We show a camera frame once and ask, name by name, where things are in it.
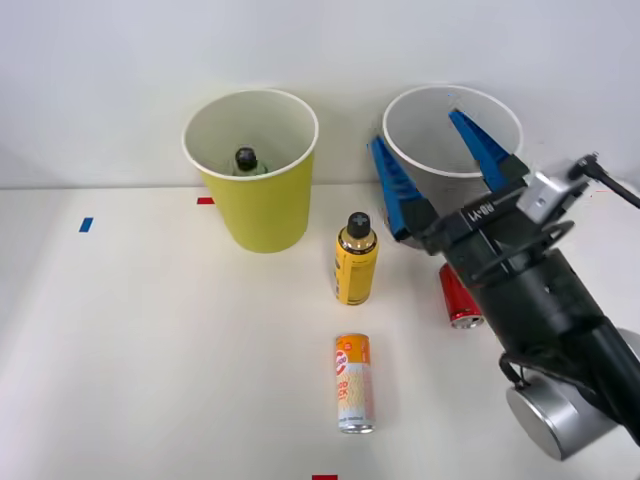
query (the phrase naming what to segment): cup rim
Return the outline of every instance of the cup rim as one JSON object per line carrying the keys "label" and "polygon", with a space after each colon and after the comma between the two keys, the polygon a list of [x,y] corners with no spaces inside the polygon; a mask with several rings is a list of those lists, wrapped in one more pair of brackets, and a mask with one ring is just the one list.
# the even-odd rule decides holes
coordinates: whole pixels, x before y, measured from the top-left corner
{"label": "cup rim", "polygon": [[400,100],[402,100],[407,95],[411,95],[412,93],[419,92],[421,90],[447,89],[447,88],[457,89],[457,90],[466,90],[467,92],[475,93],[477,95],[480,95],[482,97],[485,97],[485,98],[495,102],[500,107],[502,107],[507,112],[507,114],[511,117],[511,119],[514,121],[514,123],[516,124],[516,128],[518,129],[518,138],[519,138],[518,146],[516,147],[516,150],[513,153],[516,156],[520,156],[522,154],[522,148],[523,148],[523,145],[524,145],[524,132],[522,130],[522,124],[520,123],[520,120],[518,119],[518,117],[516,117],[516,114],[513,113],[513,111],[509,107],[507,107],[504,103],[502,103],[500,100],[498,100],[494,96],[489,95],[489,94],[484,93],[484,92],[481,92],[480,90],[476,90],[475,88],[464,87],[462,85],[455,85],[455,84],[452,84],[452,83],[442,83],[442,84],[433,84],[433,85],[422,85],[420,87],[416,87],[416,88],[412,88],[411,90],[407,90],[406,92],[401,93],[396,98],[394,98],[392,100],[392,102],[385,109],[384,114],[382,116],[382,132],[383,132],[383,135],[384,135],[385,142],[387,142],[389,144],[389,146],[391,147],[391,149],[393,150],[393,152],[396,155],[400,156],[400,158],[402,158],[405,162],[410,163],[411,165],[413,165],[416,168],[419,168],[420,170],[426,170],[429,173],[433,173],[433,174],[440,175],[440,176],[443,176],[443,177],[449,177],[449,178],[482,178],[482,172],[481,171],[473,172],[473,173],[447,172],[445,170],[438,170],[437,168],[428,167],[427,165],[424,165],[424,164],[422,164],[420,162],[417,162],[414,159],[410,158],[407,154],[405,154],[393,142],[393,140],[391,139],[391,136],[389,135],[389,131],[387,129],[387,119],[389,117],[389,112],[396,105],[396,103],[398,103]]}
{"label": "cup rim", "polygon": [[[189,127],[191,126],[191,123],[193,122],[193,120],[195,119],[195,117],[198,116],[198,114],[200,112],[202,112],[205,108],[209,107],[212,103],[218,102],[220,100],[222,100],[223,98],[227,98],[227,97],[232,97],[234,95],[238,95],[241,93],[248,93],[248,92],[267,92],[267,93],[275,93],[278,95],[282,95],[285,97],[288,97],[291,100],[295,100],[296,102],[298,102],[299,104],[301,104],[306,110],[307,112],[311,115],[311,118],[313,119],[313,140],[311,141],[311,145],[309,146],[309,148],[302,154],[302,156],[300,156],[300,158],[298,158],[297,160],[291,162],[290,164],[279,168],[278,170],[274,170],[273,172],[269,172],[269,173],[265,173],[263,175],[256,175],[253,177],[235,177],[233,175],[223,175],[221,173],[218,172],[214,172],[213,170],[209,170],[208,168],[200,165],[196,160],[193,159],[193,157],[191,156],[191,154],[189,153],[189,150],[187,149],[187,144],[186,144],[186,138],[187,138],[187,130],[189,130]],[[270,178],[270,177],[275,177],[277,175],[281,175],[293,168],[295,168],[296,166],[300,165],[305,159],[307,159],[309,157],[309,155],[311,154],[311,152],[313,152],[313,149],[316,147],[316,143],[318,142],[318,135],[320,133],[320,124],[318,122],[318,117],[316,116],[316,113],[313,111],[313,109],[309,106],[309,104],[307,102],[305,102],[304,100],[302,100],[301,98],[289,93],[289,92],[285,92],[283,90],[277,90],[274,88],[248,88],[248,89],[244,89],[244,90],[238,90],[235,92],[231,92],[225,95],[222,95],[218,98],[216,98],[215,100],[211,100],[210,102],[207,102],[206,105],[204,105],[202,108],[198,109],[198,111],[191,116],[191,119],[189,120],[189,122],[187,123],[187,126],[185,127],[184,131],[182,132],[182,149],[184,150],[185,155],[187,156],[187,159],[189,159],[189,161],[200,171],[202,171],[203,173],[206,173],[207,175],[211,175],[212,177],[218,177],[218,178],[222,178],[223,180],[231,180],[231,181],[235,181],[235,182],[254,182],[257,180],[264,180],[265,178]]]}

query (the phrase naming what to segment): red soda can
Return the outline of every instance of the red soda can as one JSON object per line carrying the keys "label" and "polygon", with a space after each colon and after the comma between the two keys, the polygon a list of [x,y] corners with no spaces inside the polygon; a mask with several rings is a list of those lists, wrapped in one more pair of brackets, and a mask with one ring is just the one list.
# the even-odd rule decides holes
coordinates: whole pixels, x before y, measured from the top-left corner
{"label": "red soda can", "polygon": [[448,263],[440,269],[440,282],[453,328],[474,328],[484,322],[476,302]]}

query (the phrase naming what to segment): paper cup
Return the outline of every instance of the paper cup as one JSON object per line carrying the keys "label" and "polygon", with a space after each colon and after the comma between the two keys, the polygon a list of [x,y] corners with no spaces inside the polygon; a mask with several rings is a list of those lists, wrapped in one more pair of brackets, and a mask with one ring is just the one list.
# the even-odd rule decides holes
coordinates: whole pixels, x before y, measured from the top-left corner
{"label": "paper cup", "polygon": [[[201,172],[227,229],[241,246],[270,253],[307,229],[318,119],[309,105],[278,90],[219,98],[189,122],[183,145]],[[251,146],[268,173],[232,175],[238,148]]]}
{"label": "paper cup", "polygon": [[477,162],[449,119],[465,112],[509,153],[521,154],[522,125],[499,100],[456,85],[419,87],[393,100],[384,112],[384,139],[416,187],[440,215],[489,190]]}

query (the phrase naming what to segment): green bottle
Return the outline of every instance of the green bottle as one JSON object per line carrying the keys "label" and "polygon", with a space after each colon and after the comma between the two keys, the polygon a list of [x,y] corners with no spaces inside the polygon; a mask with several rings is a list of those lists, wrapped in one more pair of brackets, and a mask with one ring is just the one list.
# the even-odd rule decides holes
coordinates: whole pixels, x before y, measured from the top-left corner
{"label": "green bottle", "polygon": [[241,147],[238,149],[233,163],[234,177],[253,177],[264,175],[267,172],[267,167],[265,167],[264,163],[258,161],[253,148]]}

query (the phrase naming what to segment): yellow paper cup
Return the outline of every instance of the yellow paper cup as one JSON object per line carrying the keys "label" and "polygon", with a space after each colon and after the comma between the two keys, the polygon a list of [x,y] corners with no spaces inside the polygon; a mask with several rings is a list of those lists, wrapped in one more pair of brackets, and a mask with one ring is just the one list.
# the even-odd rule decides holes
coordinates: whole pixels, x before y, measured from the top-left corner
{"label": "yellow paper cup", "polygon": [[[201,172],[233,238],[247,250],[278,252],[307,229],[318,119],[298,97],[246,90],[221,97],[189,122],[183,146]],[[238,148],[251,146],[268,173],[234,177]]]}

